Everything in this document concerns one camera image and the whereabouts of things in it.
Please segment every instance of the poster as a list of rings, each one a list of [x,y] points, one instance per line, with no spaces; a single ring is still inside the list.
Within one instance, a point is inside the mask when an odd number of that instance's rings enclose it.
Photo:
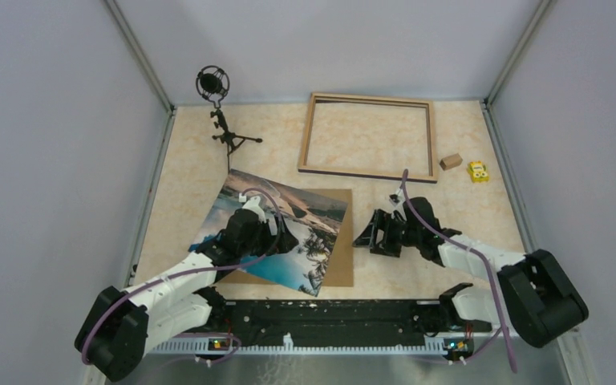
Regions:
[[[298,245],[288,253],[268,256],[244,271],[317,297],[338,231],[346,215],[346,202],[231,170],[204,224],[195,236],[194,243],[199,244],[224,229],[235,210],[242,207],[242,203],[238,201],[239,194],[250,187],[261,188],[273,197],[282,212],[287,229],[296,237]],[[250,192],[248,197],[254,195],[260,194]],[[271,218],[275,215],[274,207],[264,197],[261,202],[266,217],[272,223],[271,228],[274,229]],[[241,263],[255,257],[244,257]]]

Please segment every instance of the yellow toy car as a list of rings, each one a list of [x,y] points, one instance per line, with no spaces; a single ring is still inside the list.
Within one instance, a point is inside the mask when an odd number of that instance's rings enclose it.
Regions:
[[[471,182],[487,182],[490,180],[490,175],[488,174],[488,168],[483,165],[483,162],[470,162],[466,169],[468,174],[471,176]]]

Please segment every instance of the picture frame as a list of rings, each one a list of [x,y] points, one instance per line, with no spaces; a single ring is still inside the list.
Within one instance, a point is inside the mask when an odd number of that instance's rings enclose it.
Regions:
[[[426,138],[428,170],[426,172],[417,172],[410,170],[408,177],[409,181],[423,183],[437,183],[439,175],[439,166],[436,159],[436,130],[434,125],[433,103],[428,100],[421,99],[406,99],[406,98],[390,98],[365,95],[343,95],[330,94],[322,92],[313,92],[310,95],[310,104],[306,115],[306,126],[303,129],[303,139],[301,151],[298,157],[298,171],[317,174],[339,175],[339,176],[356,176],[364,178],[399,180],[403,170],[395,172],[382,172],[369,168],[350,168],[343,166],[316,166],[308,164],[308,153],[310,150],[311,133],[313,131],[313,122],[315,115],[315,107],[319,103],[360,103],[371,104],[378,106],[394,106],[394,107],[417,107],[423,108],[426,111]]]

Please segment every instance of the floor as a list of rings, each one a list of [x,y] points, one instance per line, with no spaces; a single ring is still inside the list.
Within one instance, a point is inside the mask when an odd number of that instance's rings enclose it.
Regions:
[[[187,249],[209,211],[226,175],[225,146],[211,139],[220,133],[209,120],[210,106],[179,107],[167,156],[156,192],[152,215],[136,273],[136,282],[175,265]],[[464,163],[440,171],[437,184],[408,184],[411,197],[426,197],[443,227],[452,227],[512,251],[523,251],[504,181],[478,101],[434,102],[438,159],[455,152]],[[388,209],[387,196],[399,182],[346,176],[299,173],[298,153],[307,104],[224,106],[232,131],[260,136],[262,144],[244,144],[232,157],[232,167],[297,188],[349,188],[353,192],[355,234],[369,221],[372,211]],[[349,143],[351,132],[334,131],[333,140]],[[353,152],[382,148],[386,141],[354,143]],[[473,184],[464,167],[471,160],[488,166],[490,181]],[[376,165],[376,159],[369,160]],[[356,249],[355,285],[323,287],[318,298],[436,298],[460,282],[477,282],[471,276],[425,261],[415,249],[400,259]],[[227,299],[310,298],[277,285],[221,284]]]

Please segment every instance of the beige table surface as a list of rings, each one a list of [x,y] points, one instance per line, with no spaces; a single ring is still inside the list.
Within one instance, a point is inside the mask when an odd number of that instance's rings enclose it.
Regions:
[[[497,166],[478,101],[434,102],[438,158],[458,152],[459,168],[440,171],[437,184],[408,183],[411,197],[426,197],[443,227],[452,227],[485,243],[523,251],[504,181]],[[156,192],[135,282],[142,282],[187,256],[187,249],[226,176],[225,146],[214,142],[210,106],[179,107]],[[231,131],[260,136],[262,144],[245,143],[232,157],[232,167],[297,188],[350,188],[353,221],[358,236],[377,208],[389,209],[387,196],[399,182],[345,176],[299,173],[307,104],[224,105]],[[334,140],[349,140],[349,132],[334,133]],[[380,142],[356,143],[367,149]],[[482,160],[490,171],[488,183],[473,184],[464,168]],[[321,299],[437,298],[460,282],[474,280],[463,272],[424,260],[412,248],[400,258],[355,249],[354,287],[322,287]],[[311,296],[279,285],[220,284],[227,299],[310,299]]]

